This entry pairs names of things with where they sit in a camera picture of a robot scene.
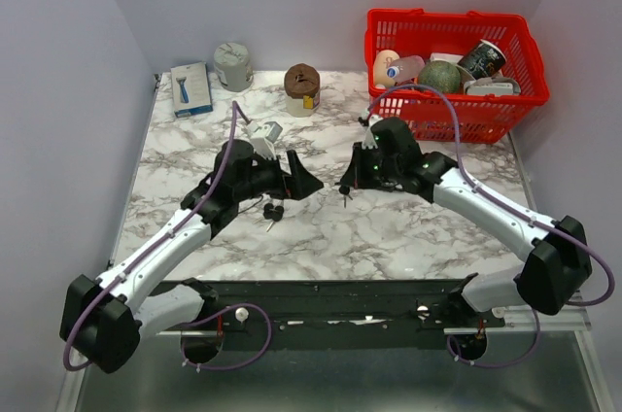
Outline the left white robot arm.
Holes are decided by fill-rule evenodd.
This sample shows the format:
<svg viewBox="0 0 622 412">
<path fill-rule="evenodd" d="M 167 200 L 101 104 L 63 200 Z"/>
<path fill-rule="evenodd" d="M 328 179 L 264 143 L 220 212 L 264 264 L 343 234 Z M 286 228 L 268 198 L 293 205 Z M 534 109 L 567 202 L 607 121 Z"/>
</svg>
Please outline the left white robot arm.
<svg viewBox="0 0 622 412">
<path fill-rule="evenodd" d="M 136 253 L 94 279 L 77 277 L 68 287 L 60 325 L 63 364 L 73 351 L 105 373 L 120 369 L 139 343 L 173 326 L 204 329 L 214 322 L 218 297 L 198 281 L 155 294 L 155 288 L 186 257 L 210 242 L 239 214 L 241 202 L 268 195 L 299 201 L 323 188 L 294 150 L 289 168 L 277 157 L 261 157 L 251 143 L 231 139 L 214 170 L 182 200 L 164 227 Z"/>
</svg>

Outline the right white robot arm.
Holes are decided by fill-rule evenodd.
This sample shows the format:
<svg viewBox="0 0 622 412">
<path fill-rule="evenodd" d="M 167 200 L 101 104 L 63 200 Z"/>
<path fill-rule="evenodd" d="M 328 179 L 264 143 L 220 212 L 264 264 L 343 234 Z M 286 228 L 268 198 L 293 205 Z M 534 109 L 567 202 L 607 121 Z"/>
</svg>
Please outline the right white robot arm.
<svg viewBox="0 0 622 412">
<path fill-rule="evenodd" d="M 492 274 L 471 274 L 449 292 L 446 310 L 458 326 L 469 326 L 496 307 L 528 305 L 554 316 L 591 276 L 583 224 L 559 221 L 521 208 L 463 172 L 440 152 L 423 153 L 407 124 L 377 118 L 354 143 L 343 194 L 375 189 L 419 196 L 449 209 L 497 238 L 521 265 Z"/>
</svg>

